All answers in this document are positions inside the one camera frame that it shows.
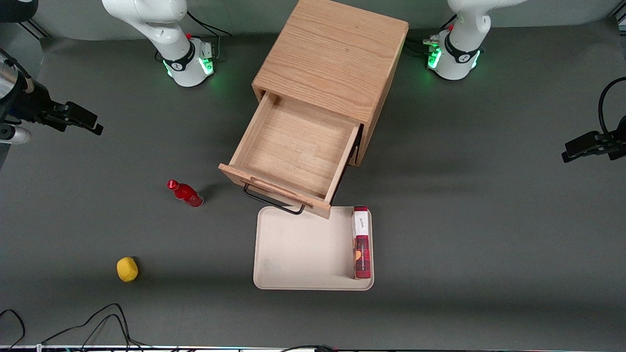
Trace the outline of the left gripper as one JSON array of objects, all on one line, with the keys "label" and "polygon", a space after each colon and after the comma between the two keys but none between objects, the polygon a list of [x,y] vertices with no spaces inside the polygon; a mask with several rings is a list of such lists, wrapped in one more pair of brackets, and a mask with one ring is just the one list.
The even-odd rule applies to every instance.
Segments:
[{"label": "left gripper", "polygon": [[609,132],[604,123],[604,137],[598,131],[591,131],[567,142],[561,154],[563,162],[569,163],[581,157],[595,154],[608,154],[611,161],[626,155],[626,116],[622,116],[615,130]]}]

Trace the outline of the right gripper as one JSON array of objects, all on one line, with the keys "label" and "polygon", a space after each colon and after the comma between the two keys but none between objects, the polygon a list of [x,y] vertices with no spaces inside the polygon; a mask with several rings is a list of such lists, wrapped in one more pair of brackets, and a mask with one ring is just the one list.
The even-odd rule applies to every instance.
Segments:
[{"label": "right gripper", "polygon": [[17,83],[8,94],[1,98],[1,122],[19,125],[22,122],[39,123],[58,131],[65,131],[64,115],[67,121],[82,129],[102,135],[103,126],[97,123],[98,116],[74,102],[66,105],[51,100],[49,93],[40,83],[26,93],[24,85]]}]

